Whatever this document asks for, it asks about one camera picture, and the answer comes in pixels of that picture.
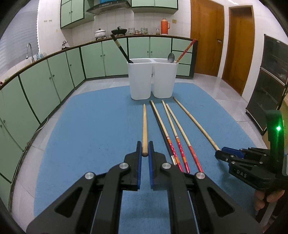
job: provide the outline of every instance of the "bottle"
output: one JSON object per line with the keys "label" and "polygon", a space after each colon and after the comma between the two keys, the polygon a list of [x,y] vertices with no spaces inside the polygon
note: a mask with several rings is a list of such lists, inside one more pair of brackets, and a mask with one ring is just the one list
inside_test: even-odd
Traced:
{"label": "bottle", "polygon": [[168,35],[168,29],[170,28],[170,23],[168,23],[166,18],[161,20],[161,35]]}

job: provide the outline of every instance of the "wooden stick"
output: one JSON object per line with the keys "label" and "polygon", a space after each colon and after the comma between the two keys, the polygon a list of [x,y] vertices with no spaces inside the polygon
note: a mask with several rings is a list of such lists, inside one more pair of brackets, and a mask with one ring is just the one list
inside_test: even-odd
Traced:
{"label": "wooden stick", "polygon": [[166,106],[167,106],[170,114],[172,115],[173,119],[175,120],[175,122],[176,122],[176,124],[177,124],[177,126],[178,126],[178,128],[179,128],[179,130],[180,130],[180,132],[182,133],[182,135],[183,135],[183,137],[184,137],[184,140],[186,141],[186,144],[187,144],[187,146],[188,146],[188,148],[189,148],[189,150],[190,150],[190,152],[191,152],[191,154],[192,154],[192,157],[193,157],[194,162],[195,162],[195,164],[196,164],[196,166],[197,166],[197,168],[198,168],[198,171],[203,172],[203,169],[202,169],[202,167],[201,167],[201,164],[200,164],[200,162],[199,162],[199,160],[198,160],[198,158],[197,158],[197,156],[196,156],[196,154],[195,154],[195,151],[193,150],[193,148],[192,148],[192,146],[191,146],[191,144],[190,144],[190,142],[189,142],[189,140],[188,140],[188,137],[186,136],[183,128],[181,127],[180,123],[179,123],[178,120],[176,119],[176,116],[173,114],[173,112],[172,112],[172,110],[170,109],[169,105],[166,104]]}
{"label": "wooden stick", "polygon": [[147,113],[146,105],[143,105],[143,136],[142,136],[142,156],[148,156],[148,134],[147,134]]}
{"label": "wooden stick", "polygon": [[189,113],[189,111],[175,98],[173,99],[178,103],[178,105],[182,108],[182,110],[185,111],[185,113],[192,119],[192,121],[196,124],[196,126],[200,129],[200,131],[204,134],[204,136],[208,139],[208,141],[211,143],[211,145],[214,147],[214,149],[220,150],[219,147],[216,145],[216,143],[212,140],[212,138],[208,135],[208,133],[202,128],[202,126],[197,122],[197,120]]}
{"label": "wooden stick", "polygon": [[184,56],[184,54],[186,54],[186,52],[190,49],[190,47],[195,43],[196,39],[194,39],[188,46],[187,48],[183,51],[183,53],[179,56],[179,58],[177,59],[176,63],[178,63],[180,61],[180,59]]}
{"label": "wooden stick", "polygon": [[184,154],[184,151],[183,151],[181,142],[180,142],[180,140],[179,140],[179,137],[178,137],[178,134],[177,134],[176,129],[175,129],[175,127],[174,127],[173,121],[172,121],[172,119],[171,119],[171,117],[170,117],[170,114],[169,114],[169,112],[168,112],[168,110],[167,110],[167,107],[166,107],[166,105],[165,105],[165,102],[164,102],[163,100],[162,100],[162,104],[163,104],[163,106],[164,106],[164,109],[165,109],[165,112],[166,112],[166,114],[167,114],[169,123],[170,123],[170,125],[171,125],[172,130],[173,130],[173,133],[174,133],[174,136],[175,136],[175,139],[176,139],[176,142],[177,142],[179,151],[180,151],[180,153],[181,153],[181,157],[182,157],[182,160],[183,160],[183,163],[184,163],[186,172],[187,172],[187,173],[190,173],[190,169],[189,169],[189,166],[188,166],[188,163],[187,163],[187,160],[186,160],[186,157],[185,157],[185,154]]}
{"label": "wooden stick", "polygon": [[169,142],[170,148],[171,148],[171,150],[172,150],[172,152],[173,152],[173,154],[174,154],[175,160],[176,160],[176,162],[177,162],[177,164],[178,164],[178,167],[179,167],[179,169],[181,170],[181,172],[183,172],[183,168],[182,168],[182,166],[181,166],[181,163],[180,163],[180,161],[179,161],[179,158],[178,158],[178,156],[177,156],[177,154],[176,154],[176,151],[175,151],[175,149],[174,149],[174,147],[173,147],[173,144],[172,144],[172,142],[171,142],[171,140],[170,140],[170,137],[169,137],[169,135],[168,135],[168,132],[167,132],[167,130],[166,130],[166,128],[165,128],[165,126],[164,126],[164,124],[163,124],[163,122],[162,122],[162,119],[161,119],[161,117],[160,117],[160,115],[159,115],[159,113],[158,113],[158,111],[157,111],[157,108],[156,108],[156,106],[155,106],[155,104],[154,104],[154,102],[153,102],[152,100],[150,101],[150,103],[152,104],[153,109],[155,110],[155,113],[156,113],[156,115],[157,115],[157,117],[158,117],[158,120],[159,120],[159,122],[160,122],[160,124],[161,124],[161,127],[163,128],[163,131],[164,131],[164,133],[165,133],[165,136],[166,136],[166,138],[167,138],[167,140],[168,140],[168,142]]}

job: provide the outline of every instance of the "blue mat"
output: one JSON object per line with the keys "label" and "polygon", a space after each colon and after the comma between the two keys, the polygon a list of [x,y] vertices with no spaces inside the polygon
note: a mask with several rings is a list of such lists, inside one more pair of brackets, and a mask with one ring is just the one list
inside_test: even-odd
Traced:
{"label": "blue mat", "polygon": [[[194,84],[176,83],[173,95],[208,132],[219,148],[255,145],[235,120],[205,91]],[[177,153],[176,141],[161,100],[151,96]],[[228,165],[215,159],[215,150],[192,120],[172,99],[165,99],[187,134],[204,172],[241,207],[254,214],[254,190],[231,176]],[[130,98],[129,86],[76,95],[66,105],[49,139],[37,180],[34,214],[37,216],[88,171],[107,172],[142,140],[143,103],[147,106],[148,140],[167,154],[149,100]],[[177,132],[194,174],[197,168],[180,131]],[[153,192],[149,183],[148,158],[142,158],[141,188],[124,191],[119,234],[170,233],[166,191]]]}

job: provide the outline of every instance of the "pot lid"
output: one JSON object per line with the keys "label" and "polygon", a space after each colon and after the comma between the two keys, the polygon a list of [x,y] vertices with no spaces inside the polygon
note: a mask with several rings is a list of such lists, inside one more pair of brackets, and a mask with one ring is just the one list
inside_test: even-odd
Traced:
{"label": "pot lid", "polygon": [[103,30],[103,29],[99,29],[98,31],[96,31],[95,33],[101,33],[101,32],[106,32],[105,30]]}
{"label": "pot lid", "polygon": [[117,27],[116,29],[112,30],[112,31],[115,31],[115,30],[123,30],[123,28],[121,27]]}

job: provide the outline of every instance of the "green cabinet door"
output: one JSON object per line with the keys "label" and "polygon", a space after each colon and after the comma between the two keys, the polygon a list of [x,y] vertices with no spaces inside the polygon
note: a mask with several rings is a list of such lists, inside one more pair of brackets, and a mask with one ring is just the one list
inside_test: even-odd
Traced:
{"label": "green cabinet door", "polygon": [[12,181],[23,151],[15,143],[0,120],[0,173]]}
{"label": "green cabinet door", "polygon": [[[127,39],[118,39],[127,53]],[[102,42],[103,58],[107,76],[128,74],[127,61],[113,40]]]}
{"label": "green cabinet door", "polygon": [[76,87],[85,79],[79,48],[66,51],[66,56],[70,68],[71,77]]}
{"label": "green cabinet door", "polygon": [[66,53],[61,53],[48,58],[48,64],[52,74],[56,90],[62,101],[74,89],[71,79]]}
{"label": "green cabinet door", "polygon": [[128,38],[129,58],[149,58],[149,37]]}
{"label": "green cabinet door", "polygon": [[81,47],[86,78],[105,76],[101,42]]}
{"label": "green cabinet door", "polygon": [[[191,41],[173,38],[172,50],[184,51]],[[192,52],[193,46],[190,47],[188,52]]]}
{"label": "green cabinet door", "polygon": [[151,37],[150,58],[167,58],[171,52],[171,38]]}
{"label": "green cabinet door", "polygon": [[190,65],[178,64],[176,75],[179,76],[189,76]]}
{"label": "green cabinet door", "polygon": [[11,184],[2,176],[0,176],[0,197],[7,209],[9,203],[10,188]]}
{"label": "green cabinet door", "polygon": [[[180,51],[172,51],[175,55],[175,60],[177,60],[180,55],[182,54],[182,52]],[[181,60],[179,61],[179,63],[184,63],[184,64],[191,64],[191,58],[192,58],[192,54],[191,53],[186,53],[184,54],[184,56],[181,58]]]}
{"label": "green cabinet door", "polygon": [[132,0],[132,7],[154,6],[154,0]]}
{"label": "green cabinet door", "polygon": [[20,79],[36,116],[43,122],[60,104],[47,60],[22,72]]}
{"label": "green cabinet door", "polygon": [[24,150],[39,123],[28,105],[18,77],[0,90],[0,118],[11,136]]}
{"label": "green cabinet door", "polygon": [[71,23],[71,1],[61,6],[61,27]]}
{"label": "green cabinet door", "polygon": [[177,0],[155,0],[156,7],[178,8]]}
{"label": "green cabinet door", "polygon": [[84,0],[71,1],[71,22],[84,18]]}

